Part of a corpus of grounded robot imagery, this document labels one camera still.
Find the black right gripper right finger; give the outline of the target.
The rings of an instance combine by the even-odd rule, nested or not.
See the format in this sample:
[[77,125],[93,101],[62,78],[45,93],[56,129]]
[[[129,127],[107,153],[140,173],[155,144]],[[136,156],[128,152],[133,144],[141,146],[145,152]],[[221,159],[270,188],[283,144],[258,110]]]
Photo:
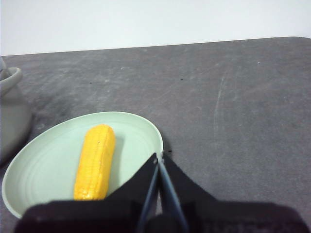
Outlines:
[[159,160],[164,183],[191,233],[306,233],[308,227],[293,208],[272,202],[225,201],[190,179],[169,157]]

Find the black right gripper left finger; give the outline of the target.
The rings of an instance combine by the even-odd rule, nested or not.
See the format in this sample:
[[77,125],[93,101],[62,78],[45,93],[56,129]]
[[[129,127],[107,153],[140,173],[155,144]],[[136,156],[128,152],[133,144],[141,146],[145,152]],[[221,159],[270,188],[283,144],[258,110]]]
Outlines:
[[137,227],[157,157],[152,154],[121,187],[103,200],[60,200],[30,207],[17,233],[133,233]]

